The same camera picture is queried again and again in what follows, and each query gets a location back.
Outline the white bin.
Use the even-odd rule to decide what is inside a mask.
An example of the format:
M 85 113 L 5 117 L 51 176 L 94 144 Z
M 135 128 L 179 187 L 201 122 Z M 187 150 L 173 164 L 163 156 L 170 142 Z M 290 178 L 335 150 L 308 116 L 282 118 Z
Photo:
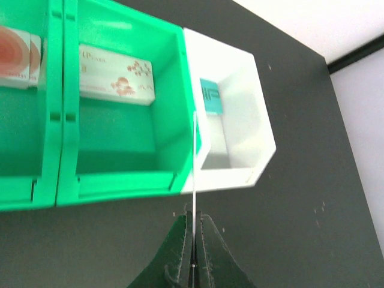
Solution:
M 276 151 L 253 54 L 184 28 L 197 112 L 196 191 L 253 186 Z M 207 113 L 200 79 L 216 82 L 224 112 Z M 183 193 L 193 192 L 193 171 Z

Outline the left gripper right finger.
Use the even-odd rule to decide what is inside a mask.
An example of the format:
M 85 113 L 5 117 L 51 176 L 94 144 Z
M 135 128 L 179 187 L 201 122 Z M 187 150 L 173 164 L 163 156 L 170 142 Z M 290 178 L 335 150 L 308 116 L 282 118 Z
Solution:
M 196 287 L 256 286 L 239 267 L 208 214 L 197 214 L 196 262 Z

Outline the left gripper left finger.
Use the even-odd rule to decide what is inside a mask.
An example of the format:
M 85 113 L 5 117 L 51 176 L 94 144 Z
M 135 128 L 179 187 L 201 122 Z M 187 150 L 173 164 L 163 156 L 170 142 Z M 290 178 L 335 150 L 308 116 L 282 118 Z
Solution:
M 191 286 L 192 220 L 190 211 L 175 220 L 154 258 L 129 288 Z

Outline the green bin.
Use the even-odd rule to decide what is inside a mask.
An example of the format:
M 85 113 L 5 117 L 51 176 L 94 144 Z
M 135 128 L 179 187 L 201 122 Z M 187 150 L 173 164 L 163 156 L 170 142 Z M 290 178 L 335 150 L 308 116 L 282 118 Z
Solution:
M 63 131 L 64 4 L 1 1 L 1 25 L 41 37 L 37 87 L 1 88 L 1 211 L 55 204 Z
M 81 97 L 81 44 L 151 62 L 154 102 Z M 196 109 L 183 29 L 114 1 L 65 1 L 63 68 L 57 205 L 181 193 Z

